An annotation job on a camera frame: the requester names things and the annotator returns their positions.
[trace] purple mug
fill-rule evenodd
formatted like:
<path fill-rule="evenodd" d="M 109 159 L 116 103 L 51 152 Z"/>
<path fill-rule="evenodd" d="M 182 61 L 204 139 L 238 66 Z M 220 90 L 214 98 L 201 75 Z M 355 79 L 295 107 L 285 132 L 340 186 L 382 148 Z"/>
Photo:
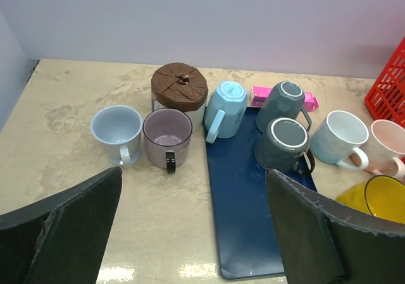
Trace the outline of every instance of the purple mug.
<path fill-rule="evenodd" d="M 158 109 L 146 117 L 143 130 L 147 158 L 167 173 L 176 172 L 189 153 L 190 118 L 176 109 Z"/>

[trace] light blue mug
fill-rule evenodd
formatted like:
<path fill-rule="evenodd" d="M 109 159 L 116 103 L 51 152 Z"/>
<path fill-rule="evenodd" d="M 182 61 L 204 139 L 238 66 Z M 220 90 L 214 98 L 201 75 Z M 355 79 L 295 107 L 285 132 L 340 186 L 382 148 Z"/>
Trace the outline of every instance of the light blue mug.
<path fill-rule="evenodd" d="M 237 82 L 224 80 L 215 89 L 205 112 L 206 141 L 229 139 L 238 131 L 247 108 L 247 91 Z"/>

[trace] mug handle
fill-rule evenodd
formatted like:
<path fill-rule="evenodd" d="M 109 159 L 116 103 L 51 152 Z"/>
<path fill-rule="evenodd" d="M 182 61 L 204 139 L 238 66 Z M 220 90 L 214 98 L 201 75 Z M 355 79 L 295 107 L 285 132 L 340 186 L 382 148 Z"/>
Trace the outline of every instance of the mug handle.
<path fill-rule="evenodd" d="M 176 157 L 173 151 L 166 151 L 166 170 L 169 175 L 176 172 Z"/>
<path fill-rule="evenodd" d="M 309 114 L 308 114 L 308 112 L 306 111 L 306 109 L 305 109 L 304 106 L 301 108 L 301 112 L 303 113 L 303 115 L 304 115 L 304 117 L 305 117 L 305 120 L 306 120 L 307 123 L 308 123 L 308 128 L 306 129 L 306 131 L 309 131 L 309 129 L 310 129 L 311 126 L 312 126 L 312 120 L 311 120 L 311 118 L 309 117 Z"/>
<path fill-rule="evenodd" d="M 397 179 L 397 180 L 402 180 L 402 178 L 405 176 L 405 164 L 396 156 L 393 156 L 391 158 L 393 162 L 397 165 L 397 173 L 393 175 L 392 177 Z M 374 169 L 371 171 L 374 175 L 384 175 L 381 171 Z"/>
<path fill-rule="evenodd" d="M 314 169 L 315 169 L 315 158 L 314 158 L 314 155 L 313 155 L 312 152 L 311 152 L 311 149 L 308 149 L 308 152 L 305 152 L 305 151 L 304 151 L 304 154 L 306 155 L 306 157 L 308 158 L 308 161 L 309 161 L 309 167 L 308 167 L 309 170 L 301 169 L 301 168 L 298 166 L 297 171 L 298 171 L 298 173 L 299 173 L 300 175 L 311 175 L 312 172 L 313 172 Z"/>
<path fill-rule="evenodd" d="M 129 150 L 127 146 L 122 146 L 120 148 L 120 156 L 123 166 L 130 166 L 131 162 L 131 155 L 129 154 Z"/>
<path fill-rule="evenodd" d="M 365 154 L 365 152 L 363 150 L 361 150 L 360 148 L 353 148 L 352 152 L 357 154 L 360 158 L 360 166 L 353 166 L 350 164 L 347 164 L 346 162 L 343 161 L 339 161 L 336 163 L 337 166 L 340 167 L 344 167 L 350 170 L 364 170 L 368 167 L 368 157 L 367 154 Z"/>
<path fill-rule="evenodd" d="M 218 133 L 220 131 L 220 125 L 224 116 L 225 112 L 223 110 L 218 110 L 218 112 L 215 115 L 214 121 L 211 124 L 211 127 L 209 128 L 209 131 L 207 133 L 207 137 L 205 139 L 207 143 L 212 144 L 213 142 L 215 142 L 216 137 L 218 136 Z"/>

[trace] red crate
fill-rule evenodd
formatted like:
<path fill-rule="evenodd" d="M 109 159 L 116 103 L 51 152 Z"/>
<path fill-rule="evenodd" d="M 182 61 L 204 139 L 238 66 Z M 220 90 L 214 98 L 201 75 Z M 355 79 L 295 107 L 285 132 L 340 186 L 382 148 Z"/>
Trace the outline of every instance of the red crate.
<path fill-rule="evenodd" d="M 391 120 L 405 127 L 405 37 L 364 102 L 374 120 Z"/>

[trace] black mug handle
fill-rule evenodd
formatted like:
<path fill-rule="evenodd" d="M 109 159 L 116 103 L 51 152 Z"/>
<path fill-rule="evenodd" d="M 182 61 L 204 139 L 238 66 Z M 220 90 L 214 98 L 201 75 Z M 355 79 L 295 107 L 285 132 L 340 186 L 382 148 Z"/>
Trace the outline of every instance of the black mug handle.
<path fill-rule="evenodd" d="M 173 151 L 166 151 L 166 170 L 168 174 L 176 172 L 176 157 Z"/>
<path fill-rule="evenodd" d="M 305 151 L 304 151 L 304 154 L 306 155 L 306 157 L 308 158 L 308 161 L 309 161 L 309 167 L 308 167 L 309 170 L 301 169 L 301 168 L 298 166 L 297 171 L 298 171 L 298 173 L 299 173 L 300 175 L 311 175 L 312 172 L 313 172 L 314 169 L 315 169 L 315 158 L 314 158 L 314 156 L 313 156 L 313 154 L 312 154 L 312 152 L 311 152 L 311 149 L 308 149 L 308 152 L 305 152 Z"/>
<path fill-rule="evenodd" d="M 304 106 L 301 108 L 301 112 L 303 113 L 303 115 L 304 115 L 304 117 L 305 117 L 305 120 L 306 120 L 307 123 L 308 123 L 308 128 L 306 129 L 306 131 L 309 131 L 309 129 L 311 129 L 311 126 L 312 126 L 312 120 L 311 120 L 311 118 L 309 117 L 309 114 L 308 114 L 308 112 L 306 111 L 306 109 L 305 109 Z"/>

